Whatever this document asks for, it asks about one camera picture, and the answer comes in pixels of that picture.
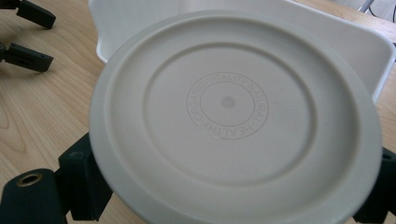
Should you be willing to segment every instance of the round plastic lid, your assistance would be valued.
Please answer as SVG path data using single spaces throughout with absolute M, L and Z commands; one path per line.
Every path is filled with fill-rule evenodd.
M 134 36 L 106 65 L 90 116 L 108 184 L 150 223 L 339 223 L 381 158 L 352 69 L 298 28 L 237 12 Z

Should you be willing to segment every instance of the white plastic container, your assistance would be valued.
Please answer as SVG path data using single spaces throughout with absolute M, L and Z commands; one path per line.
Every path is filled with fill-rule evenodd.
M 130 37 L 154 22 L 209 9 L 273 17 L 316 36 L 355 70 L 375 102 L 396 58 L 383 36 L 290 0 L 90 0 L 99 34 L 97 54 L 107 62 Z
M 94 12 L 104 2 L 91 1 L 95 23 L 107 22 L 98 25 L 98 52 L 109 60 L 92 97 L 90 138 L 106 181 L 139 216 L 330 224 L 359 209 L 381 160 L 372 98 L 386 74 L 365 86 L 317 35 L 257 11 L 305 10 L 350 26 L 388 53 L 386 66 L 388 41 L 286 1 L 112 2 L 106 10 L 117 8 L 122 28 Z M 239 11 L 201 10 L 216 7 Z M 131 32 L 140 22 L 122 20 L 136 13 L 160 21 Z

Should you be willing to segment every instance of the black clamp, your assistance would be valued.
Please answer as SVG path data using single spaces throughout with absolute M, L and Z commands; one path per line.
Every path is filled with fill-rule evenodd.
M 2 224 L 66 224 L 98 220 L 112 190 L 102 177 L 85 134 L 59 158 L 55 173 L 37 169 L 19 175 L 4 187 L 0 204 Z
M 384 223 L 388 212 L 396 215 L 396 154 L 384 148 L 375 186 L 353 218 L 359 223 Z
M 49 70 L 53 58 L 32 49 L 12 43 L 9 49 L 0 42 L 0 62 L 12 63 L 37 72 Z
M 98 220 L 112 190 L 100 173 L 85 134 L 59 158 L 53 173 L 37 169 L 19 175 L 4 187 L 0 203 L 2 224 L 65 224 Z M 384 223 L 388 212 L 396 215 L 396 154 L 384 149 L 375 186 L 354 219 L 359 223 Z
M 16 9 L 18 8 L 17 16 L 25 18 L 36 24 L 52 28 L 55 23 L 56 17 L 48 10 L 39 7 L 29 1 L 25 0 L 0 0 L 0 9 Z

